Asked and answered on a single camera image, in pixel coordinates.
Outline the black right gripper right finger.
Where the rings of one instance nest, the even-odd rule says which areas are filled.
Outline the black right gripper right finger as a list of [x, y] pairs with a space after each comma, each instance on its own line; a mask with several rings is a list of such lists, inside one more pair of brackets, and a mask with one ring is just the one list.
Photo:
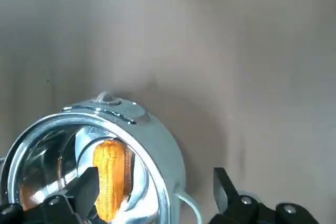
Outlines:
[[255, 197], [236, 190], [222, 167], [213, 170], [213, 195], [218, 208], [210, 224], [318, 224], [304, 207], [294, 203], [280, 203], [275, 209], [266, 207]]

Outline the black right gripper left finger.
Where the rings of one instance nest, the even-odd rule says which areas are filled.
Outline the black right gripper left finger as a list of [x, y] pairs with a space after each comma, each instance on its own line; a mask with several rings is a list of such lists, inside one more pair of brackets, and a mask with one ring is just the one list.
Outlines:
[[1, 223], [84, 223], [98, 195], [98, 169], [89, 167], [64, 193], [49, 196], [29, 210], [19, 203], [1, 205]]

